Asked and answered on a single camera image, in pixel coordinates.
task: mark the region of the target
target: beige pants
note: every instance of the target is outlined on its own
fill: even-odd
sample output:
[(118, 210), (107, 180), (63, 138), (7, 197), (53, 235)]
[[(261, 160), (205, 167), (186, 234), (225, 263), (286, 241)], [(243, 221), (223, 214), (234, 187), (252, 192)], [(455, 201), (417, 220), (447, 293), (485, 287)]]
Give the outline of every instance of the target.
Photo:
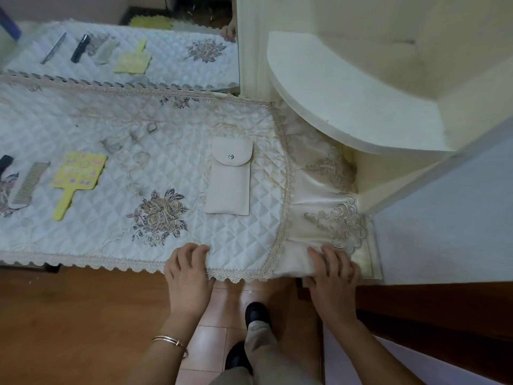
[(246, 368), (222, 372), (210, 385), (320, 385), (298, 362), (283, 354), (269, 324), (249, 324), (244, 345), (253, 377)]

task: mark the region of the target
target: hand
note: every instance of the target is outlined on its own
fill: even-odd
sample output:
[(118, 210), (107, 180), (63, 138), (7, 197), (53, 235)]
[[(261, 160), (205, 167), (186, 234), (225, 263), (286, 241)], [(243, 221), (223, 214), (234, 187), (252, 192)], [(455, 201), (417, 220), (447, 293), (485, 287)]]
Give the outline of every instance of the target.
[(312, 247), (308, 254), (312, 258), (315, 276), (305, 279), (310, 289), (317, 313), (333, 333), (337, 328), (352, 329), (356, 318), (355, 290), (360, 267), (351, 262), (347, 254), (332, 246), (322, 246), (328, 262)]
[(215, 278), (207, 279), (205, 262), (210, 247), (187, 243), (173, 251), (164, 266), (169, 285), (171, 316), (200, 321), (207, 309)]
[(221, 28), (221, 36), (226, 40), (235, 43), (235, 36), (237, 35), (237, 19), (234, 17), (230, 24)]

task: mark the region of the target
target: foot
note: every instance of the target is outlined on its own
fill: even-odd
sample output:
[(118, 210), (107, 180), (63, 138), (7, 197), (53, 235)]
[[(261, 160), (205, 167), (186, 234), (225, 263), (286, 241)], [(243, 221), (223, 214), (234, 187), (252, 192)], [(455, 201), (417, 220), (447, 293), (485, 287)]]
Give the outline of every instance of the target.
[(253, 368), (251, 367), (251, 364), (249, 363), (248, 357), (246, 355), (244, 342), (236, 343), (226, 356), (225, 370), (238, 367), (246, 368), (249, 374), (253, 375)]
[(269, 310), (261, 302), (255, 301), (249, 304), (246, 308), (246, 314), (244, 317), (246, 319), (246, 328), (252, 321), (256, 320), (263, 321), (264, 323), (271, 325)]

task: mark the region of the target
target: white shelf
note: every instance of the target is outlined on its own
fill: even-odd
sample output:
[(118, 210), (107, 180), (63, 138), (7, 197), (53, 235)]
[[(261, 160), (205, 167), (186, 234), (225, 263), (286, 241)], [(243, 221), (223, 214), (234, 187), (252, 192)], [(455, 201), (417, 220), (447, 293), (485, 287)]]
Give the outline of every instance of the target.
[(412, 44), (272, 31), (267, 61), (291, 108), (347, 146), (395, 155), (453, 151)]

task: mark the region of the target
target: bracelet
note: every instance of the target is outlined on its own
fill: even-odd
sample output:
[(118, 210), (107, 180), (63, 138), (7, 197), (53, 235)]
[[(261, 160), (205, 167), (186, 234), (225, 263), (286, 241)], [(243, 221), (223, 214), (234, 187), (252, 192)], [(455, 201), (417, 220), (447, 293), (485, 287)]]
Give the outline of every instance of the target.
[[(167, 335), (159, 335), (155, 336), (153, 339), (151, 339), (152, 342), (155, 342), (156, 340), (163, 340), (164, 342), (168, 342), (171, 344), (174, 344), (176, 347), (184, 347), (183, 343), (181, 343), (179, 340), (176, 340), (175, 338), (171, 338)], [(182, 359), (185, 359), (189, 356), (189, 351), (185, 349), (184, 357)]]

